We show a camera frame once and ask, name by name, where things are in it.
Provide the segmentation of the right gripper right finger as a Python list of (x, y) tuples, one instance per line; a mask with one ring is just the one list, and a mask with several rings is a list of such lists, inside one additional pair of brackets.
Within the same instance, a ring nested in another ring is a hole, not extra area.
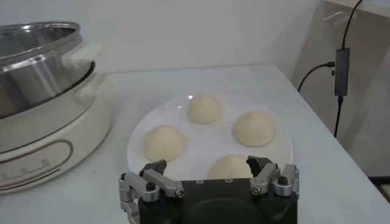
[(249, 190), (254, 196), (272, 192), (279, 197), (299, 198), (300, 171), (294, 164), (287, 164), (280, 170), (276, 163), (268, 158), (248, 156), (246, 163), (249, 165), (253, 177), (249, 180)]

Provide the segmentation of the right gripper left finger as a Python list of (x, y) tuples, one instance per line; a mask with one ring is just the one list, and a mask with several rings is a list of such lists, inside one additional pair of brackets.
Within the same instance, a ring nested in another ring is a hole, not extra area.
[(167, 162), (162, 159), (146, 164), (139, 173), (122, 173), (118, 178), (120, 207), (130, 223), (140, 222), (139, 199), (154, 203), (161, 193), (169, 198), (182, 199), (185, 196), (181, 181), (163, 175), (166, 166)]

